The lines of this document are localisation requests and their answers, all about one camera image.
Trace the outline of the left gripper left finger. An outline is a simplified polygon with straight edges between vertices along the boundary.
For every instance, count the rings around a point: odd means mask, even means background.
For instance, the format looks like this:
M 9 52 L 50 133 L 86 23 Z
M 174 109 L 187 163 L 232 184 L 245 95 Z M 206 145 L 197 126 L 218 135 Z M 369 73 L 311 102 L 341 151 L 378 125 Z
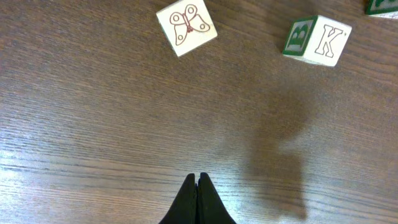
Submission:
M 195 174 L 188 174 L 160 224 L 194 224 L 197 212 Z

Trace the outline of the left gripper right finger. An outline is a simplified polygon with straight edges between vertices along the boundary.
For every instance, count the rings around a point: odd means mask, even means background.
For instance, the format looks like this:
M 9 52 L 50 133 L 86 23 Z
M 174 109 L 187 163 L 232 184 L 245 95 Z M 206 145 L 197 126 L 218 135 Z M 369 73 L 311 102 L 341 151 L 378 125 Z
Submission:
M 197 185 L 197 214 L 199 224 L 236 224 L 226 210 L 210 176 L 202 172 Z

